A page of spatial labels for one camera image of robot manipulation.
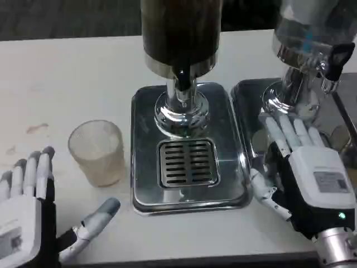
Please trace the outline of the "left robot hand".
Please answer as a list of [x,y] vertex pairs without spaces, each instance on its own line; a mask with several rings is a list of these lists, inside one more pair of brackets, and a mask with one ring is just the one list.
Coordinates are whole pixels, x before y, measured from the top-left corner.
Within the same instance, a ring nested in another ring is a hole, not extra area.
[[61,267],[108,225],[120,201],[107,199],[79,225],[57,235],[55,180],[48,146],[1,174],[1,267]]

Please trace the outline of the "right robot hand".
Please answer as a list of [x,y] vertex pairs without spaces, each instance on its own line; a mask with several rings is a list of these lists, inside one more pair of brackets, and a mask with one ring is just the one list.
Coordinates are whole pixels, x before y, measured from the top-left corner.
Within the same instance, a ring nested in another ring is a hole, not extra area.
[[250,182],[257,201],[308,239],[332,228],[354,231],[355,192],[340,154],[300,118],[264,113],[259,120],[270,139],[273,171],[263,161],[252,161]]

